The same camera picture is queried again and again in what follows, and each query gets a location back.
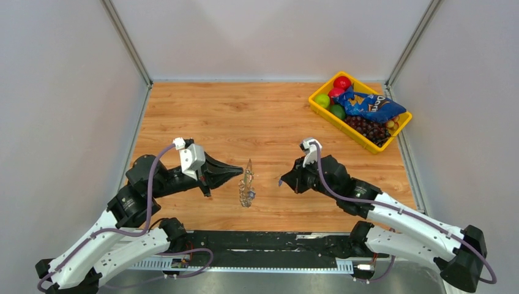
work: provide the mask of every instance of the red grapes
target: red grapes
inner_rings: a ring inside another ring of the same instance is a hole
[[[344,122],[379,147],[382,147],[391,137],[384,125],[360,116],[348,116]]]

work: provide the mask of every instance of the wood grain surface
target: wood grain surface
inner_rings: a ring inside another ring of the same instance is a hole
[[[381,85],[368,84],[381,92]],[[158,199],[153,220],[176,217],[188,230],[349,232],[361,218],[344,213],[335,200],[314,192],[295,194],[279,177],[303,156],[299,143],[314,137],[323,156],[332,154],[351,176],[368,181],[415,208],[398,145],[377,155],[311,111],[308,97],[321,83],[156,83],[133,160],[157,154],[176,137],[194,138],[213,158],[245,167],[252,160],[256,198],[241,207],[235,177],[203,197],[192,189]],[[162,158],[179,165],[178,152]]]

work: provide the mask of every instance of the blue chip bag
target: blue chip bag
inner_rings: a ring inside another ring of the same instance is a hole
[[[334,98],[334,102],[342,105],[347,115],[358,115],[380,124],[407,111],[386,96],[354,92],[353,86]]]

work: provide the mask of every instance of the white backdrop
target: white backdrop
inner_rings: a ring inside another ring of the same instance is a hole
[[[517,1],[444,1],[394,88],[428,212],[481,228],[498,284],[517,293]]]
[[[114,0],[155,80],[383,80],[429,2]]]
[[[0,292],[71,246],[114,196],[146,86],[100,1],[3,1]]]

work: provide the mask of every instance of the yellow basket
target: yellow basket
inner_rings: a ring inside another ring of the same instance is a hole
[[[326,82],[326,84],[322,85],[322,87],[319,88],[319,90],[315,91],[310,98],[308,98],[308,101],[310,102],[310,108],[317,113],[318,115],[322,116],[324,119],[329,121],[331,124],[333,124],[336,128],[341,130],[344,134],[350,136],[355,142],[360,144],[363,148],[367,149],[373,154],[380,153],[384,151],[384,149],[391,144],[393,139],[400,133],[400,131],[407,125],[407,123],[413,118],[413,115],[410,112],[402,113],[399,116],[398,119],[398,129],[396,130],[390,130],[391,137],[385,142],[385,144],[382,145],[382,147],[376,146],[373,142],[368,140],[368,138],[364,137],[362,134],[358,133],[356,130],[354,130],[352,127],[347,125],[345,122],[341,121],[338,117],[333,115],[328,110],[324,109],[322,106],[317,104],[314,99],[319,94],[328,94],[328,92],[334,87],[334,80],[338,77],[347,77],[353,84],[353,91],[355,92],[362,92],[366,94],[379,94],[375,92],[375,90],[371,89],[370,87],[366,86],[365,84],[359,82],[356,78],[348,75],[345,72],[338,72],[333,78],[331,78],[329,81]]]

